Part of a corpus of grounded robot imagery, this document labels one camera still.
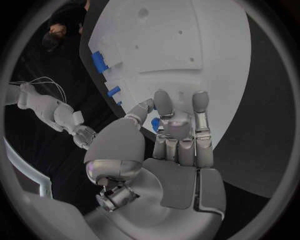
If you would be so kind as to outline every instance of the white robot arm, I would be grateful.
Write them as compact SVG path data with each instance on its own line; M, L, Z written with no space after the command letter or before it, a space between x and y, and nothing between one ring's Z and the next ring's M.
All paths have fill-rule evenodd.
M23 110L32 109L42 122L58 132L66 130L80 148L87 150L96 135L90 127L82 125L81 111L74 111L70 105L50 95L39 94L30 83L8 86L6 105L11 104Z

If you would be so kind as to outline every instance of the wire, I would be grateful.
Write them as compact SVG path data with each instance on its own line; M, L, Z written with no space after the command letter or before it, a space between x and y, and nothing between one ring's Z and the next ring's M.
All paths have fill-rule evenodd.
M43 81L43 82L36 82L37 80L40 80L40 79L48 79L50 81ZM38 84L55 84L55 86L57 87L60 95L61 95L61 98L62 100L67 103L67 96L66 96L66 93L64 91L64 89L62 88L61 85L59 85L57 82L55 82L52 78L48 77L48 76L41 76L41 77L38 77L38 78L35 78L31 81L11 81L9 84L11 85L20 85L20 84L32 84L32 85L38 85Z

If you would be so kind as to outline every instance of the black clothing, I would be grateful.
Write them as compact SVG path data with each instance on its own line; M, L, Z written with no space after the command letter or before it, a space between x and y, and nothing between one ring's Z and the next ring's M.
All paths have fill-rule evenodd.
M48 22L48 27L54 24L66 26L66 36L79 34L80 25L85 21L87 11L78 3L67 3L55 11Z

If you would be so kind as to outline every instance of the person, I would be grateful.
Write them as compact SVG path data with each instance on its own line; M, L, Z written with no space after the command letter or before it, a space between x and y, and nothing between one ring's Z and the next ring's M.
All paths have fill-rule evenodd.
M89 8L90 0L86 0L83 4L70 1L52 14L48 21L48 31L41 42L47 52L57 49L66 37L82 34Z

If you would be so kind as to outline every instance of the blue plastic block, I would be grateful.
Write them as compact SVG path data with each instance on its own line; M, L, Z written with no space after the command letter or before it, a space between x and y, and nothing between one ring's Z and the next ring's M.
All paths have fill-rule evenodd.
M155 117L152 119L151 124L152 124L152 128L153 130L157 133L159 130L159 126L160 126L160 119L158 117Z
M98 72L101 74L109 67L105 64L104 58L99 51L96 51L91 55L92 60L94 62L95 67L97 68Z
M107 95L108 95L109 97L112 97L113 95L115 95L117 92L120 92L120 91L121 91L120 87L119 87L119 86L116 86L116 87L114 87L112 90L108 91L108 92L107 92Z

